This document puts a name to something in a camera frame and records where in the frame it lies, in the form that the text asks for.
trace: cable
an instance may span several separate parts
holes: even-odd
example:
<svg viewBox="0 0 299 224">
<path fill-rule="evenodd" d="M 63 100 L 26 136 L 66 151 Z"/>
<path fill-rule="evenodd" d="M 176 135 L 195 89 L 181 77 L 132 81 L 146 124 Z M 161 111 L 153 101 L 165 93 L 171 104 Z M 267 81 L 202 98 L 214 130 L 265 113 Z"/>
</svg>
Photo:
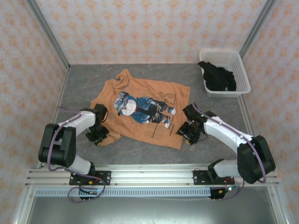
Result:
<svg viewBox="0 0 299 224">
<path fill-rule="evenodd" d="M 66 109 L 66 108 L 64 108 L 64 107 L 62 107 L 62 106 L 58 106 L 57 109 L 58 109 L 59 111 L 62 111 L 62 112 L 73 113 L 73 114 L 75 114 L 75 115 L 78 114 L 78 113 L 80 113 L 80 111 L 72 111 L 72 110 Z"/>
<path fill-rule="evenodd" d="M 100 178 L 98 178 L 98 177 L 96 177 L 96 176 L 90 176 L 90 175 L 85 175 L 85 174 L 81 174 L 81 173 L 76 173 L 76 172 L 74 172 L 74 171 L 72 171 L 72 170 L 70 170 L 70 169 L 68 169 L 68 168 L 65 168 L 65 167 L 57 167 L 57 168 L 54 168 L 54 169 L 52 169 L 52 167 L 51 167 L 51 155 L 52 155 L 52 151 L 53 151 L 53 145 L 54 145 L 54 142 L 55 142 L 55 139 L 56 139 L 58 133 L 60 132 L 60 130 L 61 130 L 64 126 L 66 126 L 67 124 L 69 124 L 69 123 L 71 123 L 71 122 L 73 122 L 73 121 L 78 120 L 80 117 L 82 117 L 82 114 L 81 114 L 81 113 L 77 114 L 77 116 L 71 118 L 70 120 L 67 120 L 66 122 L 64 122 L 64 123 L 63 123 L 61 126 L 59 126 L 59 128 L 55 131 L 55 133 L 54 133 L 54 135 L 53 135 L 53 137 L 52 137 L 51 143 L 50 143 L 50 147 L 49 147 L 49 153 L 48 153 L 48 158 L 47 158 L 47 167 L 48 167 L 49 171 L 51 171 L 51 172 L 54 172 L 54 171 L 56 171 L 56 170 L 58 170 L 58 169 L 64 169 L 65 171 L 68 171 L 68 172 L 70 172 L 71 174 L 73 173 L 74 175 L 79 175 L 79 176 L 83 176 L 83 177 L 87 177 L 87 178 L 93 178 L 93 179 L 96 179 L 96 180 L 98 180 L 98 181 L 101 181 L 101 182 L 103 183 L 103 190 L 102 190 L 97 196 L 95 196 L 95 197 L 89 199 L 89 201 L 93 201 L 93 200 L 99 198 L 99 197 L 104 193 L 104 191 L 105 191 L 106 184 L 105 184 L 105 182 L 104 182 L 102 179 L 100 179 Z M 87 187 L 81 187 L 81 186 L 78 186 L 78 187 L 73 187 L 73 188 L 71 188 L 71 189 L 69 190 L 69 192 L 68 192 L 68 194 L 67 194 L 67 197 L 68 197 L 68 199 L 69 199 L 70 202 L 72 202 L 72 203 L 83 203 L 83 202 L 85 202 L 85 200 L 83 200 L 83 201 L 74 201 L 74 200 L 71 199 L 70 194 L 71 194 L 71 191 L 74 190 L 74 189 L 95 190 L 95 189 L 97 189 L 97 188 L 93 188 L 93 187 L 91 187 L 91 188 L 87 188 Z"/>
<path fill-rule="evenodd" d="M 226 125 L 226 124 L 223 124 L 223 123 L 220 123 L 219 121 L 217 121 L 217 120 L 215 120 L 215 119 L 213 119 L 213 118 L 211 118 L 211 117 L 205 115 L 202 111 L 200 111 L 200 110 L 198 109 L 196 103 L 192 103 L 192 106 L 193 106 L 194 109 L 195 109 L 198 113 L 200 113 L 201 115 L 205 116 L 206 118 L 210 119 L 211 121 L 215 122 L 216 124 L 219 124 L 220 126 L 223 126 L 223 127 L 227 128 L 228 130 L 232 131 L 233 133 L 235 133 L 235 134 L 238 135 L 239 137 L 243 138 L 243 139 L 247 142 L 247 144 L 250 146 L 250 148 L 252 149 L 252 151 L 255 153 L 256 158 L 257 158 L 257 161 L 258 161 L 258 163 L 259 163 L 259 165 L 260 165 L 260 168 L 261 168 L 261 170 L 262 170 L 263 180 L 262 180 L 262 181 L 261 181 L 261 180 L 258 180 L 258 181 L 259 181 L 260 183 L 266 183 L 266 172 L 265 172 L 265 169 L 264 169 L 264 167 L 263 167 L 262 160 L 261 160 L 260 156 L 258 155 L 256 149 L 255 149 L 254 146 L 252 145 L 252 143 L 251 143 L 247 138 L 245 138 L 244 136 L 242 136 L 241 133 L 239 133 L 239 132 L 236 131 L 235 129 L 231 128 L 230 126 L 228 126 L 228 125 Z"/>
<path fill-rule="evenodd" d="M 227 185 L 228 185 L 228 181 L 231 180 L 231 181 L 235 181 L 234 179 L 231 179 L 231 178 L 224 178 L 225 180 L 225 190 L 227 189 Z"/>
<path fill-rule="evenodd" d="M 203 197 L 203 198 L 194 198 L 194 199 L 176 199 L 176 198 L 159 198 L 159 197 L 137 197 L 135 196 L 134 198 L 148 198 L 148 199 L 160 199 L 160 200 L 172 200 L 172 201 L 198 201 L 198 200 L 205 200 L 209 199 L 208 197 Z"/>
<path fill-rule="evenodd" d="M 230 197 L 226 197 L 226 198 L 223 198 L 223 199 L 216 199 L 216 201 L 226 201 L 226 200 L 230 200 L 230 199 L 233 199 L 233 198 L 237 197 L 237 195 L 239 195 L 240 192 L 243 190 L 244 185 L 245 185 L 245 181 L 244 181 L 244 179 L 243 179 L 242 186 L 239 188 L 239 190 L 238 190 L 237 193 L 235 193 L 234 195 L 232 195 L 232 196 L 230 196 Z"/>
<path fill-rule="evenodd" d="M 86 190 L 82 190 L 82 189 L 79 189 L 79 191 L 83 192 L 83 193 L 86 193 L 88 195 L 90 195 L 90 191 L 86 191 Z"/>
<path fill-rule="evenodd" d="M 101 123 L 104 123 L 107 120 L 108 115 L 109 115 L 109 112 L 107 111 L 107 116 L 106 116 L 106 118 L 103 121 L 101 121 Z"/>
<path fill-rule="evenodd" d="M 204 139 L 202 139 L 202 140 L 199 140 L 198 142 L 200 142 L 200 141 L 203 141 L 203 140 L 206 140 L 207 139 L 207 134 L 205 134 L 205 133 L 203 133 L 206 137 L 204 138 Z"/>
</svg>

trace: gray mat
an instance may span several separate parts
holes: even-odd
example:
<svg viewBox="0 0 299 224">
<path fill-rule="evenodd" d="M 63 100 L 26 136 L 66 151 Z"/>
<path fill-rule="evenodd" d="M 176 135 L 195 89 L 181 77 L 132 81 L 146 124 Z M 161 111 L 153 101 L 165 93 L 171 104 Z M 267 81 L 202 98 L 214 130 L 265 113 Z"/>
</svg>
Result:
<svg viewBox="0 0 299 224">
<path fill-rule="evenodd" d="M 135 78 L 176 82 L 191 87 L 190 103 L 196 102 L 203 111 L 212 111 L 222 120 L 246 132 L 237 98 L 208 98 L 202 74 L 197 64 L 106 64 L 73 65 L 62 98 L 61 106 L 80 110 L 90 106 L 104 87 L 123 69 Z M 57 121 L 72 115 L 59 112 Z M 97 147 L 85 137 L 77 137 L 77 154 L 95 164 L 177 164 L 211 163 L 217 159 L 234 159 L 234 152 L 213 136 L 193 146 L 183 141 L 181 150 L 155 146 L 122 136 L 108 146 Z"/>
</svg>

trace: black mounting bracket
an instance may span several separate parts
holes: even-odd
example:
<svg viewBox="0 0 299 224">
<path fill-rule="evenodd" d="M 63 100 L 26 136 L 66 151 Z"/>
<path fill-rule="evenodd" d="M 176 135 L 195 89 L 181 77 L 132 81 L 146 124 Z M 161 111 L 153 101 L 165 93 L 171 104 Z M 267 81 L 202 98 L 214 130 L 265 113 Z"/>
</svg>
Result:
<svg viewBox="0 0 299 224">
<path fill-rule="evenodd" d="M 193 171 L 193 181 L 194 185 L 233 185 L 235 180 L 230 176 L 219 177 L 215 170 L 214 166 L 222 161 L 223 159 L 217 160 L 210 165 L 208 165 L 207 170 L 194 170 Z"/>
<path fill-rule="evenodd" d="M 107 186 L 110 185 L 111 171 L 97 170 L 93 173 L 93 176 L 96 176 L 96 177 L 102 179 Z M 100 185 L 103 185 L 102 182 L 100 182 L 100 181 L 95 182 L 95 181 L 96 181 L 96 179 L 94 179 L 94 178 L 86 178 L 86 177 L 82 177 L 82 176 L 79 176 L 76 174 L 71 174 L 69 184 L 76 185 L 76 186 L 82 186 L 82 185 L 100 186 Z"/>
<path fill-rule="evenodd" d="M 193 181 L 194 185 L 225 185 L 226 182 L 228 185 L 235 184 L 235 181 L 231 180 L 230 176 L 223 178 L 217 177 L 215 179 L 211 179 L 209 175 L 209 170 L 194 170 Z"/>
</svg>

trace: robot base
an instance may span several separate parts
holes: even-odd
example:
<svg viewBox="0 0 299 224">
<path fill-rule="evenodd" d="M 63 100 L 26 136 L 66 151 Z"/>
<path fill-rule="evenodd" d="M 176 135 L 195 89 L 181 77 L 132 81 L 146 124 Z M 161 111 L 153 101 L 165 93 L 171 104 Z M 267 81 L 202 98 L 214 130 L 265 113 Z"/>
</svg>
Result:
<svg viewBox="0 0 299 224">
<path fill-rule="evenodd" d="M 110 185 L 110 179 L 111 179 L 111 171 L 95 171 L 93 176 L 98 177 L 102 179 L 106 185 Z M 74 175 L 71 174 L 70 177 L 70 185 L 77 185 L 77 186 L 82 186 L 82 185 L 93 185 L 93 186 L 99 186 L 103 185 L 102 182 L 96 181 L 96 179 L 93 178 L 86 178 L 82 177 L 79 175 Z"/>
</svg>

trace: cartoon character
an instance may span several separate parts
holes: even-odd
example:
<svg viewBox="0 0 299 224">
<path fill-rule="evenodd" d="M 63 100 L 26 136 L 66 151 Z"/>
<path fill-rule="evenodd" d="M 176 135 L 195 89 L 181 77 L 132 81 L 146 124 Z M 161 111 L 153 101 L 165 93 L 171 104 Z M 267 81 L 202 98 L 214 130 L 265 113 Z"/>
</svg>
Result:
<svg viewBox="0 0 299 224">
<path fill-rule="evenodd" d="M 131 116 L 140 124 L 163 122 L 166 128 L 170 125 L 170 116 L 165 116 L 162 112 L 176 114 L 176 109 L 168 106 L 165 102 L 150 97 L 135 98 L 124 91 L 121 91 L 115 100 L 114 108 L 117 110 L 118 116 Z"/>
</svg>

